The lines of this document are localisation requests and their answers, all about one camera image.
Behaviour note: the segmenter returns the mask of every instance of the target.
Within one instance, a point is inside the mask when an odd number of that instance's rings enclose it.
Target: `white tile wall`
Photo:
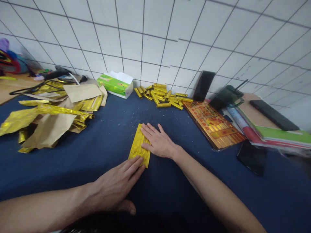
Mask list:
[[[202,70],[216,73],[206,98],[248,79],[241,91],[281,109],[311,95],[310,10],[305,0],[10,0],[0,38],[36,66],[125,72],[189,97]]]

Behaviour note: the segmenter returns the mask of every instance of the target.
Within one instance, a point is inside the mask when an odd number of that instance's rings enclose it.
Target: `tissue box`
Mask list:
[[[99,87],[104,86],[109,93],[123,99],[127,99],[134,90],[133,78],[121,72],[104,73],[97,79],[97,83]]]

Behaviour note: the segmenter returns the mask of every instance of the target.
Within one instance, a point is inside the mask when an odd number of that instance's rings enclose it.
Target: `black phone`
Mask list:
[[[266,164],[267,150],[253,146],[248,140],[244,141],[237,159],[258,176],[263,176]]]

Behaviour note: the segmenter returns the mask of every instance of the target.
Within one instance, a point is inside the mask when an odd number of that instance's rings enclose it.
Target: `blue cloth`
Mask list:
[[[0,122],[26,109],[19,96],[1,106]],[[269,152],[265,175],[258,177],[236,158],[240,145],[215,152],[186,110],[156,108],[135,93],[127,100],[109,95],[80,134],[67,132],[53,149],[17,151],[18,133],[0,137],[0,200],[71,188],[96,180],[128,158],[139,123],[160,123],[173,142],[218,176],[244,202],[268,232],[311,232],[311,186],[288,159]],[[181,169],[170,159],[151,155],[128,195],[137,214],[182,214],[195,232],[222,228]]]

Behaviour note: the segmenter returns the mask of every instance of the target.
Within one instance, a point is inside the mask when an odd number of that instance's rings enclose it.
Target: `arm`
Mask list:
[[[112,168],[95,182],[76,188],[37,193],[0,202],[0,232],[52,232],[98,211],[128,211],[124,200],[145,166],[137,156]]]
[[[151,142],[142,147],[153,154],[170,158],[181,168],[191,185],[215,216],[232,232],[266,232],[243,202],[216,176],[205,169],[182,147],[174,144],[158,124],[160,132],[149,123],[142,133]]]

